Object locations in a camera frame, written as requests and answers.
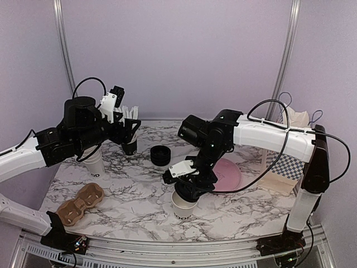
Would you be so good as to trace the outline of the black plastic cup lid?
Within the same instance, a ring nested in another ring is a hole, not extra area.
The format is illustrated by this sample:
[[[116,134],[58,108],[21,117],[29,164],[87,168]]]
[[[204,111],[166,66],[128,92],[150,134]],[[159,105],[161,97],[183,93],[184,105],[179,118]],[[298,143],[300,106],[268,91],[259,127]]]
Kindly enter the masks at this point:
[[[175,192],[181,199],[183,199],[184,201],[189,202],[189,203],[196,203],[200,198],[196,195],[195,192],[188,191],[185,189],[178,189],[178,190],[175,190]]]

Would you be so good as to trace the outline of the white paper coffee cup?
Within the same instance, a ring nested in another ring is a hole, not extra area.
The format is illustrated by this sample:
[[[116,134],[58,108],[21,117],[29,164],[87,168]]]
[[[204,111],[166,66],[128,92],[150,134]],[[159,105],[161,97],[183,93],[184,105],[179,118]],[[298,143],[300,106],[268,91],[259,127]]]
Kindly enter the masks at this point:
[[[173,214],[176,219],[181,221],[188,221],[193,214],[197,202],[187,202],[183,200],[176,191],[171,195],[171,202],[173,206]]]

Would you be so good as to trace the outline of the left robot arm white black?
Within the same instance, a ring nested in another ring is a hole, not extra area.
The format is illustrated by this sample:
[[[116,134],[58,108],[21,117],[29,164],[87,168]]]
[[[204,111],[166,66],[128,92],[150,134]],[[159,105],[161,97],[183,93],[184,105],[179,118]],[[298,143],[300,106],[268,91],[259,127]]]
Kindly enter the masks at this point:
[[[76,157],[87,158],[85,150],[97,153],[103,142],[131,143],[141,121],[123,118],[118,110],[124,89],[105,90],[99,104],[88,96],[72,96],[64,103],[64,117],[56,126],[40,132],[30,131],[18,145],[1,152],[1,181],[31,170],[51,167]]]

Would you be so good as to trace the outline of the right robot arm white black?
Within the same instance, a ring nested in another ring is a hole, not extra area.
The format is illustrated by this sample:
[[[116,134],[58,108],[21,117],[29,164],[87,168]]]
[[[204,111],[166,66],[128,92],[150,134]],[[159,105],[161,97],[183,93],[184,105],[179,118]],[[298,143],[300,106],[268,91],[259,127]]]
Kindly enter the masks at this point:
[[[189,115],[181,124],[178,136],[200,149],[197,156],[170,166],[168,173],[176,194],[196,203],[206,193],[215,193],[217,178],[213,168],[218,160],[236,145],[253,146],[288,155],[305,163],[295,203],[287,217],[286,230],[277,236],[276,245],[288,250],[298,241],[310,214],[333,180],[330,179],[327,138],[322,126],[292,127],[250,113],[224,109],[211,121]]]

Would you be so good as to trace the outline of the pink round plate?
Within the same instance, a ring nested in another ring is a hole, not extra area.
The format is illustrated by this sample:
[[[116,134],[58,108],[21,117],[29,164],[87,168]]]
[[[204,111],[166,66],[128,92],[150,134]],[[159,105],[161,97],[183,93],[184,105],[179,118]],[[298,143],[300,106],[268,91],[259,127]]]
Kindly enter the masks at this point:
[[[238,190],[242,182],[242,174],[235,163],[228,159],[221,158],[214,166],[213,172],[218,179],[214,184],[215,191],[225,192]]]

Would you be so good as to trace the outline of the black cup holding straws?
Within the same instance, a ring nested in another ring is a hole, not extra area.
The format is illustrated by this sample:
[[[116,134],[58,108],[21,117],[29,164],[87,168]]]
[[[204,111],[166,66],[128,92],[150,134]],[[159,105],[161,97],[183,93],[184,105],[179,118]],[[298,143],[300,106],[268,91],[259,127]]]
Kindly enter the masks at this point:
[[[122,150],[125,155],[132,156],[137,152],[137,133],[134,134],[132,140],[129,143],[121,143]]]

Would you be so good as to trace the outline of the stack of black lids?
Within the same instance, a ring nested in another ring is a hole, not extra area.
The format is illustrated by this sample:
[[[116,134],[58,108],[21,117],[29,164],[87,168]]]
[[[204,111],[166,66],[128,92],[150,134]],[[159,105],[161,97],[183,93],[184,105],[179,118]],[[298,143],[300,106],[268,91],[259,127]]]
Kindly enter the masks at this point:
[[[171,150],[164,145],[156,145],[150,149],[151,162],[156,166],[166,166],[171,161]]]

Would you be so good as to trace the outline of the stack of white paper cups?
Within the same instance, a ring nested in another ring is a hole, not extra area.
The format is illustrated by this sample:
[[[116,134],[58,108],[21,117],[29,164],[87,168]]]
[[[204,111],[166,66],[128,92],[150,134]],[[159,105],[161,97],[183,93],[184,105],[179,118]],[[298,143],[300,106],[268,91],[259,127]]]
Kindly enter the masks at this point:
[[[100,148],[91,157],[84,160],[83,163],[92,177],[99,178],[105,175],[103,156]]]

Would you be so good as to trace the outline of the blue checkered paper bag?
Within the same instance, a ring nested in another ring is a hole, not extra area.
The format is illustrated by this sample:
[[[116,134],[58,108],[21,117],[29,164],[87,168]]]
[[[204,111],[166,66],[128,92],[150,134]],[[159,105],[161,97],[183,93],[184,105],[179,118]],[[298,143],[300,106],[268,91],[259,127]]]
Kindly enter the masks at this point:
[[[323,116],[323,111],[318,109],[309,115],[307,111],[296,112],[290,107],[292,103],[292,96],[289,92],[282,92],[279,101],[287,100],[285,104],[288,111],[288,116],[285,115],[282,107],[279,107],[279,113],[275,117],[277,123],[290,123],[292,127],[312,127],[316,121]],[[304,162],[283,154],[275,166],[258,182],[258,186],[279,192],[282,194],[289,194],[291,192],[298,192],[298,182],[302,178]]]

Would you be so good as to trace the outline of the brown cardboard cup carrier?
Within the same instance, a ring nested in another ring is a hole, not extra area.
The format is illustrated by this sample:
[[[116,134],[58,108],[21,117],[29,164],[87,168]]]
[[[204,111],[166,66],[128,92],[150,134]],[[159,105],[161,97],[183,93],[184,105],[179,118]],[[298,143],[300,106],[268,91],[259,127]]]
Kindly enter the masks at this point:
[[[97,183],[82,187],[74,199],[69,199],[58,207],[56,214],[64,226],[74,226],[83,218],[87,209],[94,208],[104,198],[104,190]]]

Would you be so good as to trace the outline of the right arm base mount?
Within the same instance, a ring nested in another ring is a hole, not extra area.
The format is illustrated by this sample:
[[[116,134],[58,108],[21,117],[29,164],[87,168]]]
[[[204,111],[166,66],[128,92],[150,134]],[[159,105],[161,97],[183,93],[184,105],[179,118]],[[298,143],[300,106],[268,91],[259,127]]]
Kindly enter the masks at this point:
[[[258,239],[256,249],[261,256],[268,256],[296,250],[305,245],[303,232],[284,230],[281,234]]]

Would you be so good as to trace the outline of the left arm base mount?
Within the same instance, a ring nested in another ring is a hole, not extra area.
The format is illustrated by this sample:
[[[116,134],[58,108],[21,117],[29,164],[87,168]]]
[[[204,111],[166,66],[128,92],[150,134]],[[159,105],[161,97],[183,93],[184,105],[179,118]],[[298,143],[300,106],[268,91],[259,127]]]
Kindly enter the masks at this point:
[[[58,250],[86,254],[89,243],[87,236],[67,233],[56,213],[47,211],[46,214],[50,218],[51,229],[47,235],[41,237],[41,244]]]

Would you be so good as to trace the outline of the aluminium front rail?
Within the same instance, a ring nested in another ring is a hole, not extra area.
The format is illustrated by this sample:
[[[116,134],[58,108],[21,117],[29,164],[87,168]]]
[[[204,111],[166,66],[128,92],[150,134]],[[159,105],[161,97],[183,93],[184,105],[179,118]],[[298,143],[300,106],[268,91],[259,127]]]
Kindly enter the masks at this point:
[[[130,241],[89,236],[84,253],[41,244],[23,231],[10,267],[336,267],[324,230],[304,230],[306,244],[268,249],[268,237],[204,242]]]

